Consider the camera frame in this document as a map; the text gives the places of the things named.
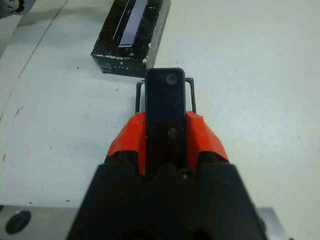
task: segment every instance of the black box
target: black box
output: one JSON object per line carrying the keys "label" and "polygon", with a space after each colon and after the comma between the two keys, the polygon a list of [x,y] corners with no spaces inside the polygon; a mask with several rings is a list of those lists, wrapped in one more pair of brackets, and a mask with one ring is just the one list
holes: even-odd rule
{"label": "black box", "polygon": [[114,0],[91,56],[103,73],[144,78],[153,68],[171,0]]}

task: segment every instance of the white surface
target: white surface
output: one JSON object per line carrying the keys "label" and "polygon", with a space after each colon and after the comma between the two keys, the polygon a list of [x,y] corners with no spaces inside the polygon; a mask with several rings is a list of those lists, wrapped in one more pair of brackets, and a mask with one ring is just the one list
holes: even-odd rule
{"label": "white surface", "polygon": [[[112,0],[69,0],[50,26],[64,3],[38,1],[0,61],[2,204],[78,206],[134,113],[137,79],[90,58]],[[296,240],[320,236],[319,7],[173,0],[155,64],[195,78],[198,113],[252,200]]]}
{"label": "white surface", "polygon": [[0,19],[0,58],[14,33],[21,16],[14,15]]}

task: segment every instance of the dark stain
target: dark stain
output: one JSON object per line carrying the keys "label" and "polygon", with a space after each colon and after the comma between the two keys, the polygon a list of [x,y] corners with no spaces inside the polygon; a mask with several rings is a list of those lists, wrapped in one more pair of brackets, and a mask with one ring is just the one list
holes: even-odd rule
{"label": "dark stain", "polygon": [[24,106],[18,108],[15,113],[15,117],[20,113],[20,110],[24,109]]}

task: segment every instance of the bolt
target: bolt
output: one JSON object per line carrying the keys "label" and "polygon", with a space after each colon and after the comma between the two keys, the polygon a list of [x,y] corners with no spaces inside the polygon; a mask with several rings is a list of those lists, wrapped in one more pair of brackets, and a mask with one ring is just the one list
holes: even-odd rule
{"label": "bolt", "polygon": [[168,131],[168,136],[169,138],[171,139],[175,139],[177,137],[177,134],[178,134],[178,131],[176,128],[170,128],[169,131]]}

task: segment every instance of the scuff mark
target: scuff mark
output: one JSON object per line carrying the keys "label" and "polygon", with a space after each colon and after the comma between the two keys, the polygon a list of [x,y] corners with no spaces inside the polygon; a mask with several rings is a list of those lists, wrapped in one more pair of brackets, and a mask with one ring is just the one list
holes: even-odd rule
{"label": "scuff mark", "polygon": [[19,79],[20,79],[20,77],[21,77],[21,74],[22,74],[22,73],[24,72],[24,70],[26,69],[26,67],[27,67],[28,63],[30,62],[30,59],[31,59],[31,58],[32,58],[32,56],[34,55],[34,53],[35,53],[35,51],[36,51],[37,47],[39,46],[39,44],[41,43],[42,39],[43,39],[43,38],[44,38],[44,36],[46,35],[46,33],[47,33],[48,29],[51,27],[51,25],[52,25],[53,21],[56,19],[56,17],[58,16],[58,14],[59,14],[59,13],[60,13],[60,11],[64,8],[64,6],[67,4],[67,2],[68,2],[68,1],[69,1],[69,0],[66,0],[66,1],[65,1],[65,3],[62,5],[62,7],[59,9],[59,11],[54,15],[54,17],[53,17],[53,19],[51,20],[51,22],[50,22],[50,24],[48,25],[48,27],[45,29],[45,31],[44,31],[44,33],[42,34],[42,36],[41,36],[40,40],[38,41],[37,45],[36,45],[36,46],[35,46],[35,48],[33,49],[33,51],[32,51],[32,53],[31,53],[30,57],[28,58],[28,60],[26,61],[26,63],[25,63],[25,65],[24,65],[24,67],[22,68],[22,70],[21,70],[21,72],[20,72],[20,74],[19,74]]}
{"label": "scuff mark", "polygon": [[24,109],[24,106],[18,108],[15,113],[15,117],[20,113],[20,110]]}

